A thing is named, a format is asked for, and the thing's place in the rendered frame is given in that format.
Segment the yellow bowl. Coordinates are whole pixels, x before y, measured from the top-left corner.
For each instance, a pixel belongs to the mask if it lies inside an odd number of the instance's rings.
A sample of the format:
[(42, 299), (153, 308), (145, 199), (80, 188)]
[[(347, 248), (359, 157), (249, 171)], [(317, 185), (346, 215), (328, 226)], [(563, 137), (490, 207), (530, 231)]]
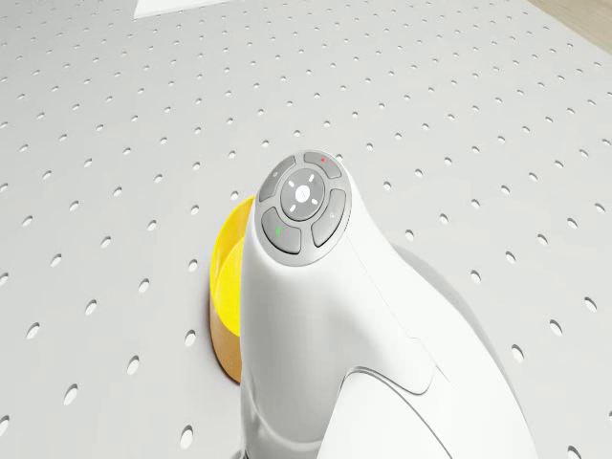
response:
[(254, 197), (228, 216), (215, 240), (209, 264), (209, 333), (215, 357), (224, 372), (241, 381), (240, 283), (243, 247)]

